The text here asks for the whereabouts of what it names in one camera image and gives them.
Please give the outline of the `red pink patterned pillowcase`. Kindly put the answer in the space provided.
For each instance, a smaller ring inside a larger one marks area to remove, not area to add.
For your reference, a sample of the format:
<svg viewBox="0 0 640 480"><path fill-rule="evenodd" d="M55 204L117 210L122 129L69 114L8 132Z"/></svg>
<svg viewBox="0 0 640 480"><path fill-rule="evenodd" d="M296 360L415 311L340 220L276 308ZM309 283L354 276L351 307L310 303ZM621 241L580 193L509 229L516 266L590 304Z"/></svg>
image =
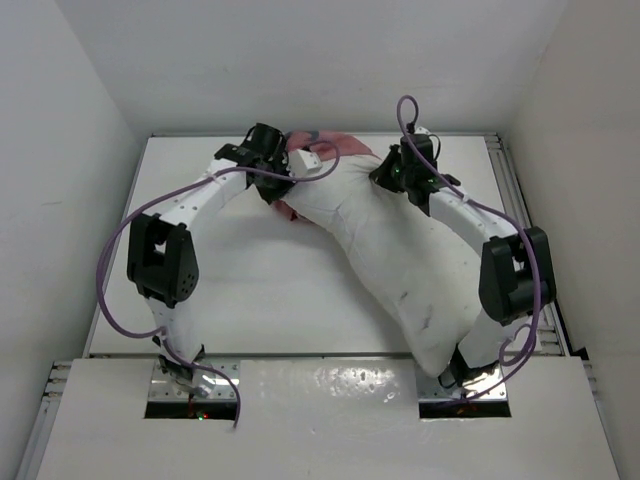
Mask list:
<svg viewBox="0 0 640 480"><path fill-rule="evenodd" d="M322 162L321 173L328 171L339 153L338 167L326 178L294 186L289 193L272 204L272 208L287 220L301 220L326 227L334 212L351 195L353 183L367 180L369 173L381 164L381 159L353 135L329 131L293 131L286 151L310 151Z"/></svg>

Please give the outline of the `white pillow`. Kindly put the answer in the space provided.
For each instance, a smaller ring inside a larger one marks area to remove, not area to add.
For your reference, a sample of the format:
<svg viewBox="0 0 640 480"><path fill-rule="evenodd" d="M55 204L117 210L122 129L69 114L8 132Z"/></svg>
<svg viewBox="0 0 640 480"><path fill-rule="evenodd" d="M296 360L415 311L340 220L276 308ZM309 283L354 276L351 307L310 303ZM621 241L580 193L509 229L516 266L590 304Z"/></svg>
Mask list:
<svg viewBox="0 0 640 480"><path fill-rule="evenodd" d="M371 154L343 157L282 202L335 239L428 376L456 357L470 369L494 364L504 337L480 308L472 249L404 195L376 185L369 175L380 164Z"/></svg>

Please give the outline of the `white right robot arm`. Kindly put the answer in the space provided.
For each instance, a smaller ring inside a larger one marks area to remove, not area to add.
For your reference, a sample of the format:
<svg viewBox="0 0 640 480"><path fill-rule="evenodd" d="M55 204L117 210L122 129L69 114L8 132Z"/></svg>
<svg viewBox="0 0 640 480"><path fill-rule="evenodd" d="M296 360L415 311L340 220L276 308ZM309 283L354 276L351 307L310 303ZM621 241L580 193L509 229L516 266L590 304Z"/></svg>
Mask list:
<svg viewBox="0 0 640 480"><path fill-rule="evenodd" d="M449 227L479 255L481 310L456 345L446 372L460 387L491 371L506 351L507 328L524 317L534 318L556 299L546 232L523 228L469 199L455 177L437 171L430 139L417 151L406 142L391 145L369 178L385 190L406 194L412 205Z"/></svg>

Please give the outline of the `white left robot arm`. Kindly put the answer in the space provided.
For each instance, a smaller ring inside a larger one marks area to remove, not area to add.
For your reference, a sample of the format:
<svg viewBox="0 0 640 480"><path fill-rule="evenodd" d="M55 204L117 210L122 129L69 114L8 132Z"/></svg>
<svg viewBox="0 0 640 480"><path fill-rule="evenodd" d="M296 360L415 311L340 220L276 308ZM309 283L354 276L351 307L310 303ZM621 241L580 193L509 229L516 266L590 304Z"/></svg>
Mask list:
<svg viewBox="0 0 640 480"><path fill-rule="evenodd" d="M242 143L227 143L214 154L200 177L202 186L180 194L165 212L131 222L127 277L161 330L154 342L163 370L174 377L192 381L193 363L204 354L188 303L199 281L196 230L252 185L267 201L281 198L292 187L288 167L285 135L258 123Z"/></svg>

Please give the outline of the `white front cover board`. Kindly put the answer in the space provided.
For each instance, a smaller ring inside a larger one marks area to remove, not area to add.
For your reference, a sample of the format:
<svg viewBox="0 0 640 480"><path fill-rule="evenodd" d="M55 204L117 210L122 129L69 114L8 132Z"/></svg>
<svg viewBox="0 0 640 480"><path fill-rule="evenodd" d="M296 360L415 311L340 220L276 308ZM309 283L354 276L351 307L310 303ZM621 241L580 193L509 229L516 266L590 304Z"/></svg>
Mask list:
<svg viewBox="0 0 640 480"><path fill-rule="evenodd" d="M423 420L405 360L249 360L238 422L148 419L153 362L73 363L42 479L613 479L582 363L531 360L507 418Z"/></svg>

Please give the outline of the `aluminium frame rail left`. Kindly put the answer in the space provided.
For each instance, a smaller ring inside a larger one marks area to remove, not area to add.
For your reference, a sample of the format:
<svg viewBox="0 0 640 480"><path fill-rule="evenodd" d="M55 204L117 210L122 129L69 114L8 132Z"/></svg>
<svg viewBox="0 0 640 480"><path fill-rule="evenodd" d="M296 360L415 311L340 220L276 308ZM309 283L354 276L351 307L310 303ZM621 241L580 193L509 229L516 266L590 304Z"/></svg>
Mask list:
<svg viewBox="0 0 640 480"><path fill-rule="evenodd" d="M71 371L71 361L54 362L44 387L40 407L15 478L36 479Z"/></svg>

